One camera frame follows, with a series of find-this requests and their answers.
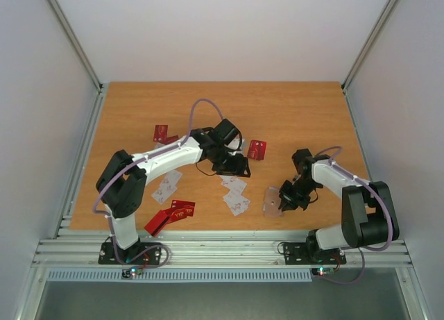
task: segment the card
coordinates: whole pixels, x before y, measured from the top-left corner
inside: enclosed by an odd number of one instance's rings
[[[263,160],[265,157],[266,142],[251,140],[248,149],[248,158],[255,160]]]
[[[167,139],[168,125],[166,124],[156,124],[154,128],[154,142],[165,142]]]
[[[182,209],[169,208],[163,211],[170,217],[168,220],[168,224],[187,218],[187,213],[185,208]]]
[[[182,173],[180,173],[179,171],[176,171],[174,169],[173,171],[170,171],[167,174],[165,174],[164,179],[160,183],[160,187],[165,186],[165,185],[175,186],[176,183],[178,183],[180,178],[182,178]]]
[[[247,187],[247,183],[235,176],[229,176],[228,178],[222,179],[222,186],[227,187],[229,190],[236,192],[238,194],[242,194],[245,187]]]
[[[194,207],[196,203],[190,201],[181,201],[181,200],[172,200],[171,207],[172,208],[184,208],[187,217],[192,217],[194,215]]]
[[[170,144],[170,143],[177,141],[178,139],[179,139],[178,135],[170,136],[170,137],[167,137],[165,139],[165,141],[162,141],[162,144]]]
[[[159,204],[163,204],[177,189],[175,185],[163,184],[151,196]]]
[[[227,203],[234,216],[245,212],[250,206],[250,200],[232,191],[226,194],[223,200]]]

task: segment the aluminum frame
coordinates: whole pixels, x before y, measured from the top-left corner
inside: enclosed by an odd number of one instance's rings
[[[49,272],[54,268],[97,269],[109,271],[125,266],[101,266],[97,264],[100,245],[109,235],[106,230],[70,230],[72,212],[80,189],[87,158],[94,141],[99,117],[105,102],[108,86],[98,95],[83,136],[83,144],[78,152],[71,182],[66,192],[62,207],[60,225],[53,239],[39,242],[27,280],[27,291],[21,303],[16,319],[32,319],[42,297],[44,284]],[[278,253],[281,241],[303,242],[306,230],[208,230],[208,231],[162,231],[152,238],[146,231],[139,231],[144,241],[159,241],[168,246],[173,254],[167,265],[168,270],[197,269],[251,269],[280,271],[288,269],[283,255]],[[346,251],[348,263],[343,268],[361,266],[361,256],[356,249]],[[414,275],[409,252],[403,240],[395,241],[383,253],[364,250],[366,266],[370,268],[390,267],[398,270],[398,279],[412,319],[418,318],[418,306],[426,310],[424,298]],[[298,269],[309,269],[316,266],[297,266]]]
[[[348,75],[345,78],[344,83],[342,84],[343,89],[346,90],[349,88],[351,82],[355,78],[356,73],[359,71],[359,68],[361,67],[362,63],[366,59],[368,52],[371,50],[372,46],[376,42],[376,39],[379,37],[379,34],[384,29],[387,21],[389,20],[391,14],[393,13],[398,2],[399,2],[399,0],[388,0],[386,2],[375,25],[372,27],[372,30],[371,30],[370,34],[368,35],[367,40],[364,42],[364,45],[362,46],[361,51],[359,52],[358,56],[356,57],[356,60],[353,63],[352,68],[348,72]]]
[[[80,58],[80,61],[82,62],[87,73],[89,74],[89,77],[91,78],[91,81],[93,82],[94,86],[96,87],[97,90],[101,90],[102,84],[98,76],[96,75],[96,72],[94,71],[91,62],[88,60],[86,53],[83,51],[82,45],[78,41],[76,34],[74,33],[71,25],[68,22],[67,17],[63,13],[60,4],[58,3],[57,0],[47,0],[47,1],[54,13],[55,18],[59,21],[63,31],[67,35],[69,42],[71,42],[72,47],[76,51],[78,57]]]

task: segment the gray floor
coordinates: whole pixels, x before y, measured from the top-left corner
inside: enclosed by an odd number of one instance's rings
[[[342,278],[356,271],[344,270]],[[355,285],[312,283],[46,284],[37,319],[408,319],[394,269]]]

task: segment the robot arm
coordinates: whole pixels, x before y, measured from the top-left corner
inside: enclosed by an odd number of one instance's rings
[[[295,210],[298,206],[305,210],[310,204],[310,193],[326,186],[342,199],[341,224],[310,231],[306,245],[314,262],[324,253],[341,247],[356,248],[368,246],[388,239],[389,227],[379,202],[363,186],[368,185],[384,202],[390,215],[393,228],[392,240],[399,237],[399,226],[387,184],[369,182],[349,174],[330,161],[328,155],[313,156],[308,149],[297,150],[292,157],[298,171],[293,182],[286,180],[280,188],[280,208]],[[366,207],[375,212],[367,214]]]
[[[208,159],[213,171],[228,176],[250,176],[248,159],[241,151],[241,134],[227,119],[216,128],[194,129],[189,137],[145,153],[128,155],[116,152],[97,181],[100,192],[125,166],[139,161],[103,195],[106,210],[111,215],[113,232],[120,251],[139,241],[135,227],[135,211],[142,203],[144,188],[155,178],[183,165]]]

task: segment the clear acrylic piece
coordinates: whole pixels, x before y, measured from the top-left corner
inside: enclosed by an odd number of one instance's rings
[[[282,211],[279,209],[280,197],[279,188],[269,187],[265,191],[264,205],[262,210],[265,217],[281,217]]]

